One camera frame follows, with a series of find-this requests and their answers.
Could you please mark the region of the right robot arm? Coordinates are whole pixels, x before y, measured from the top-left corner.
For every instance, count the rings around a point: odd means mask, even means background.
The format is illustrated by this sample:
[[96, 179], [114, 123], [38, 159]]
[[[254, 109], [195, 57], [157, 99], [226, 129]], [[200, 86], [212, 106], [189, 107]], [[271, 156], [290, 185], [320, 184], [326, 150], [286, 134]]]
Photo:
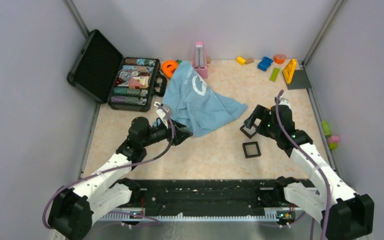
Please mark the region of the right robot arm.
[[295, 127], [288, 104], [270, 108], [258, 104], [244, 126], [250, 129], [256, 120], [260, 121], [256, 132], [274, 140], [316, 188], [312, 192], [294, 177], [278, 177], [273, 192], [277, 205], [301, 208], [320, 224], [323, 240], [355, 240], [373, 232], [373, 199], [357, 193], [337, 175], [309, 135]]

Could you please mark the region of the black square frame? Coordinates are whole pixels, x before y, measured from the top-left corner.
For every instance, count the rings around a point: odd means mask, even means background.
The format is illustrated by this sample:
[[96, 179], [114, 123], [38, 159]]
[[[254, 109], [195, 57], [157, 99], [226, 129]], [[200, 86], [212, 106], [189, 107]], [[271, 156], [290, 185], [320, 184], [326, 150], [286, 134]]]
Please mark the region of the black square frame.
[[257, 141], [244, 142], [242, 144], [244, 157], [246, 159], [261, 157], [262, 153]]
[[258, 133], [258, 126], [253, 124], [251, 128], [242, 125], [239, 129], [248, 139], [252, 139]]

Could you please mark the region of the light blue t-shirt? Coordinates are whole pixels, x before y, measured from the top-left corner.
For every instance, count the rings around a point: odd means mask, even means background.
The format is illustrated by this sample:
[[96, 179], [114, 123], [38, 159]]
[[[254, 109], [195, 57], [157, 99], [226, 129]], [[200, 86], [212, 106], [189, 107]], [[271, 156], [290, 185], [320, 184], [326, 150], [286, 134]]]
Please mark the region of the light blue t-shirt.
[[186, 126], [195, 138], [239, 119], [248, 108], [213, 91], [188, 61], [174, 71], [162, 104], [172, 110], [171, 119]]

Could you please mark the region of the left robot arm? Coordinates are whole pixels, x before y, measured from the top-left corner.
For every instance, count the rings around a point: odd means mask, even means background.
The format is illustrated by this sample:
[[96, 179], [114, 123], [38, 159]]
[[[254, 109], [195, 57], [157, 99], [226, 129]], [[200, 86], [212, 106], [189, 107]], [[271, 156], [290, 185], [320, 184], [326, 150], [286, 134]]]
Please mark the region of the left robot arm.
[[166, 140], [167, 147], [177, 146], [193, 133], [183, 124], [169, 118], [157, 119], [152, 126], [145, 117], [132, 120], [126, 140], [92, 175], [57, 190], [43, 212], [44, 226], [55, 229], [69, 240], [84, 239], [92, 226], [115, 208], [134, 207], [140, 202], [137, 186], [124, 176], [136, 166], [147, 163], [146, 147]]

